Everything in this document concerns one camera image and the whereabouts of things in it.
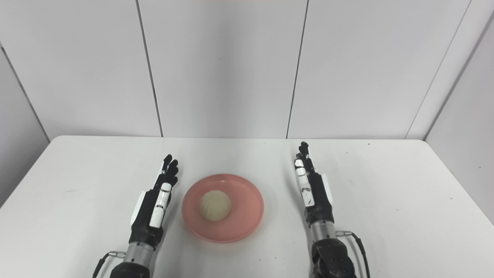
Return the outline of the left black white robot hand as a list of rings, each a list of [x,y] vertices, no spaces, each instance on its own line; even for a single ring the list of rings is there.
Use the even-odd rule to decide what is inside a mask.
[[[131,220],[129,243],[147,244],[156,250],[164,236],[162,222],[178,182],[178,160],[168,154],[153,188],[142,192]]]

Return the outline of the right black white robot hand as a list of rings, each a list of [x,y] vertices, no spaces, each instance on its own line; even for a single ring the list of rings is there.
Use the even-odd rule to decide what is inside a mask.
[[[309,226],[320,221],[334,223],[332,198],[328,197],[327,178],[316,171],[307,142],[302,141],[298,151],[295,155],[294,168],[305,207],[305,220]]]

